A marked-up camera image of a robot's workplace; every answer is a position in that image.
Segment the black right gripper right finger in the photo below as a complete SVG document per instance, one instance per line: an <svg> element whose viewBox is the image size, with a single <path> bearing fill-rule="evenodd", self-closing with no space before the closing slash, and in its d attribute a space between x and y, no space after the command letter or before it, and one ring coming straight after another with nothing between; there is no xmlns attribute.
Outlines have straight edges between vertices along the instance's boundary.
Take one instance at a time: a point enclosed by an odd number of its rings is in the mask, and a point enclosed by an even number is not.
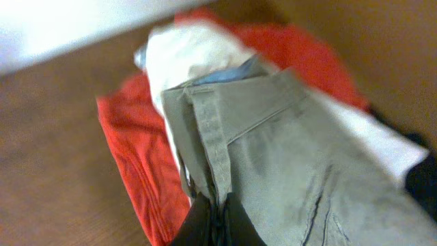
<svg viewBox="0 0 437 246"><path fill-rule="evenodd" d="M266 246L235 193L227 194L224 206L224 222L225 245Z"/></svg>

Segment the khaki shorts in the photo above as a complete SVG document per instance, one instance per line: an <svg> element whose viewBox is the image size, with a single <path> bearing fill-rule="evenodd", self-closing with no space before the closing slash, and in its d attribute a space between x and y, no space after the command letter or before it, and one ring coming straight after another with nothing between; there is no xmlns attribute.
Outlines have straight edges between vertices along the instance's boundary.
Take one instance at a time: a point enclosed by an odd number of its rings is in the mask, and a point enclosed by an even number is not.
<svg viewBox="0 0 437 246"><path fill-rule="evenodd" d="M267 245L436 244L435 222L289 70L257 62L162 100L193 197L211 204L210 245L225 245L228 193Z"/></svg>

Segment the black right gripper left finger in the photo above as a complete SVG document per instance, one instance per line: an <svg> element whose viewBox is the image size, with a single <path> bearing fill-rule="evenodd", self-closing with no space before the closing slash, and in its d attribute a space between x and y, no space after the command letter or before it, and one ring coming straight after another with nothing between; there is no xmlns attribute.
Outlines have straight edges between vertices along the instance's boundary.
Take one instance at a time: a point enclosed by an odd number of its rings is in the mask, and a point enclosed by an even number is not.
<svg viewBox="0 0 437 246"><path fill-rule="evenodd" d="M211 204L198 193L170 246L208 246L211 237Z"/></svg>

